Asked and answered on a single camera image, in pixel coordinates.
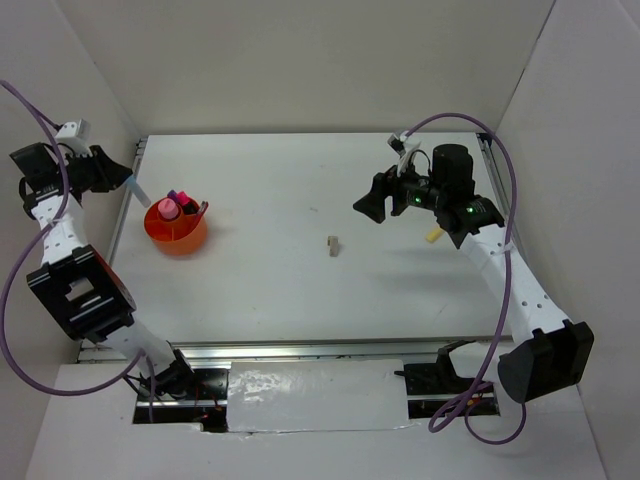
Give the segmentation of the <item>light blue highlighter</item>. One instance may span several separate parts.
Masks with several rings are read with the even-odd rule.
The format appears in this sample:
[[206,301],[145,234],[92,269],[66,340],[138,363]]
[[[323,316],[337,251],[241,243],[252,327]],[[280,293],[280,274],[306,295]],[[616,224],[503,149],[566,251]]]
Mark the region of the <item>light blue highlighter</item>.
[[134,175],[129,176],[125,180],[124,185],[144,208],[148,209],[151,206],[152,202],[150,198],[139,185]]

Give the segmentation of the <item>yellow highlighter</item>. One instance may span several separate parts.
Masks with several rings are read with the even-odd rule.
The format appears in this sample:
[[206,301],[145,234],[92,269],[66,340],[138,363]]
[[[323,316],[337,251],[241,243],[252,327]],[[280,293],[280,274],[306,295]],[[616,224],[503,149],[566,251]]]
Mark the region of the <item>yellow highlighter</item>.
[[441,228],[435,228],[434,230],[432,230],[430,233],[428,233],[425,236],[425,240],[430,243],[433,244],[436,241],[438,241],[443,235],[444,235],[445,231]]

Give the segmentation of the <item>white and yellow eraser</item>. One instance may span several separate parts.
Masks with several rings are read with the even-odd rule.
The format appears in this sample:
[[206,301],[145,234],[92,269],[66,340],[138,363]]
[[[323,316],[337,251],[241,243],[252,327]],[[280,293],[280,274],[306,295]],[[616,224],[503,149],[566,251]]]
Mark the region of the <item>white and yellow eraser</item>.
[[329,256],[334,258],[339,255],[340,252],[340,242],[337,236],[329,236],[327,238],[327,247]]

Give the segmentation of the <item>pink highlighter black cap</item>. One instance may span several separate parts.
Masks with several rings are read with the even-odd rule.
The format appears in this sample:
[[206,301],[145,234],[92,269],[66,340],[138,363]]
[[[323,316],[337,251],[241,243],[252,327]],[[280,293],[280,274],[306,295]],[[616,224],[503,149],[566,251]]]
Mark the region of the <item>pink highlighter black cap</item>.
[[175,198],[185,215],[195,215],[198,212],[200,205],[184,191],[177,192]]

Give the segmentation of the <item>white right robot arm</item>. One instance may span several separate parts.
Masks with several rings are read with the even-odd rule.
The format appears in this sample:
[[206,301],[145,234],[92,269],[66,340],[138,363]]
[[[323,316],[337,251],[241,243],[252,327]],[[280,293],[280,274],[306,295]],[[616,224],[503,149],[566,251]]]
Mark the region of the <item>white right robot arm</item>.
[[580,382],[594,334],[574,323],[544,291],[517,248],[494,203],[475,191],[473,158],[459,144],[434,148],[430,168],[413,164],[418,146],[394,140],[396,165],[374,176],[370,191],[353,207],[376,223],[416,207],[434,213],[456,249],[480,271],[499,299],[509,300],[506,321],[514,349],[500,355],[497,374],[508,396],[519,404]]

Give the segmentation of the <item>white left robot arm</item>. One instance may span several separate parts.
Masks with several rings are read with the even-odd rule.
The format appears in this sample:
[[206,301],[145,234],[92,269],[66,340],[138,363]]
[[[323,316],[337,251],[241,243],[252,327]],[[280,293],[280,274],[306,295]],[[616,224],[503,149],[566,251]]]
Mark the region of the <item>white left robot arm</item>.
[[63,165],[56,164],[53,153],[52,146],[35,143],[10,155],[22,173],[23,207],[44,233],[43,258],[27,276],[29,288],[68,337],[109,347],[128,361],[144,352],[142,385],[158,396],[189,397],[197,387],[196,372],[180,350],[136,319],[132,295],[84,232],[85,192],[126,186],[148,200],[133,171],[98,145],[66,154]]

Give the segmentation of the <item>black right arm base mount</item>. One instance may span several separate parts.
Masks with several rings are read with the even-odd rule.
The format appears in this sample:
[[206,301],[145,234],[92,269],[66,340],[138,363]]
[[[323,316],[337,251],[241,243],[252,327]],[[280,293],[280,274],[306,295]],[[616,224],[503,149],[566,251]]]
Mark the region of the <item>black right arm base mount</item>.
[[[483,361],[485,342],[470,340],[397,340],[403,366],[394,372],[404,381],[410,401],[444,401],[466,392],[477,376]],[[472,352],[470,371],[454,365],[454,354],[462,354],[464,347],[478,347],[479,356]]]

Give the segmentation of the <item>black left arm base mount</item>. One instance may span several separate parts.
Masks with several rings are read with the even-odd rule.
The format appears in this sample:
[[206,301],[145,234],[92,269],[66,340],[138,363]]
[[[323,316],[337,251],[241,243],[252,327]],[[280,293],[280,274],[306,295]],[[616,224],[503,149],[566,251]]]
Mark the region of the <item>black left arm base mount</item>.
[[193,369],[179,349],[173,350],[174,361],[168,369],[155,372],[155,395],[169,395],[174,400],[227,399],[228,371],[222,368]]

